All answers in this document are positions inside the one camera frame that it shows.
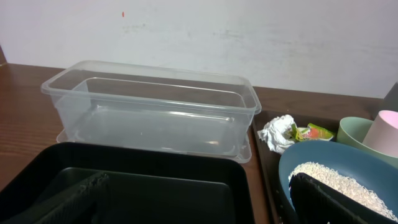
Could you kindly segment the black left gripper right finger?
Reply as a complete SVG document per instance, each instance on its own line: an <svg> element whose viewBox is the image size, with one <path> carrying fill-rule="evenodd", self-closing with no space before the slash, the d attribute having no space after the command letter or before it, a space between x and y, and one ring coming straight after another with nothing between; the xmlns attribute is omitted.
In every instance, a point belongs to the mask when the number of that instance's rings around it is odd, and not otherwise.
<svg viewBox="0 0 398 224"><path fill-rule="evenodd" d="M387 218L307 174L293 176L289 183L290 198L304 224L394 224Z"/></svg>

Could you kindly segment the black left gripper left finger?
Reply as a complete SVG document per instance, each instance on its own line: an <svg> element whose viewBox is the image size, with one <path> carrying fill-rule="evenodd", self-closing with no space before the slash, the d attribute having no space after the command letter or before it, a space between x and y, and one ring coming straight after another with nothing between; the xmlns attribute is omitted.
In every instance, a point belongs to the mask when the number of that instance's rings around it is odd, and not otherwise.
<svg viewBox="0 0 398 224"><path fill-rule="evenodd" d="M108 207L109 176L97 172L3 223L103 223Z"/></svg>

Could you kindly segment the white rice pile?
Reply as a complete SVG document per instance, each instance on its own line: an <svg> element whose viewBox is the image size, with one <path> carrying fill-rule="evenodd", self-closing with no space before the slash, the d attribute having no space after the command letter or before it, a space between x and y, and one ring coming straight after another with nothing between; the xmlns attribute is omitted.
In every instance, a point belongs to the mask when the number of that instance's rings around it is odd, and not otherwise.
<svg viewBox="0 0 398 224"><path fill-rule="evenodd" d="M321 183L326 184L359 204L397 222L397 217L394 215L392 210L388 209L384 201L380 199L373 190L369 190L362 186L354 178L343 176L339 174L338 171L317 162L299 164L290 173L289 180L299 173L304 173L314 177Z"/></svg>

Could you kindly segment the green orange snack wrapper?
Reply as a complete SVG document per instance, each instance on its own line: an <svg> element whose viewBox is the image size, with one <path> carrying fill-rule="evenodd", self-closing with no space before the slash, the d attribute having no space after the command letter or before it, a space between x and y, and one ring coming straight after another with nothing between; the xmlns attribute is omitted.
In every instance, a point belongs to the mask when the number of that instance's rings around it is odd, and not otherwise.
<svg viewBox="0 0 398 224"><path fill-rule="evenodd" d="M335 137L333 132L312 123L303 128L294 123L291 128L292 138L298 142L312 140L331 141Z"/></svg>

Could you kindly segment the dark blue plate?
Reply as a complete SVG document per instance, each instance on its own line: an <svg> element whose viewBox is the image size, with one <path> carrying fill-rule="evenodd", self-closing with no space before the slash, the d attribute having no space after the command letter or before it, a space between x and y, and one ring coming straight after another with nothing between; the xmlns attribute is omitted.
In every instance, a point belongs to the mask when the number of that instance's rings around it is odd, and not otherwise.
<svg viewBox="0 0 398 224"><path fill-rule="evenodd" d="M317 162L343 176L354 178L374 191L397 215L397 168L367 152L338 142L305 141L290 146L279 161L280 198L288 223L299 222L290 199L288 176L298 165L306 162Z"/></svg>

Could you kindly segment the white tissue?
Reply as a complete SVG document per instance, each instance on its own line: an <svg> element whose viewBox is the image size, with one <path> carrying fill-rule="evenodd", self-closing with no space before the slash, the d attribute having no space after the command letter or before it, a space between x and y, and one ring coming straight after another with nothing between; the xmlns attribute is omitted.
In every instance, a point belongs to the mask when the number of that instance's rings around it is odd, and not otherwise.
<svg viewBox="0 0 398 224"><path fill-rule="evenodd" d="M278 116L266 123L257 134L259 139L267 144L270 151L283 154L286 149L295 144L291 134L293 124L295 121L291 115Z"/></svg>

